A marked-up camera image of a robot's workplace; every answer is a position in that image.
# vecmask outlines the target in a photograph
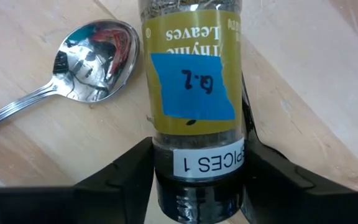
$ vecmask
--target metal spoon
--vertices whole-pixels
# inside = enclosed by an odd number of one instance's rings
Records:
[[[49,83],[0,109],[0,121],[50,95],[85,103],[105,100],[126,84],[139,52],[139,36],[125,22],[80,27],[60,45]]]

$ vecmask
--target wood grain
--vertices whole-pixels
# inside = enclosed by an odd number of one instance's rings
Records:
[[[64,37],[96,19],[140,33],[136,0],[0,0],[0,108],[48,82]],[[243,0],[242,69],[261,140],[358,190],[358,1]],[[143,61],[127,88],[95,105],[51,97],[0,124],[1,185],[67,185],[154,128]],[[158,207],[147,224],[174,223]],[[223,223],[247,223],[241,213]]]

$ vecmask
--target blue sticky note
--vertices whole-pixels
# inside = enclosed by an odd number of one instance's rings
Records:
[[[151,59],[160,80],[165,115],[195,120],[235,119],[220,57],[152,53]]]

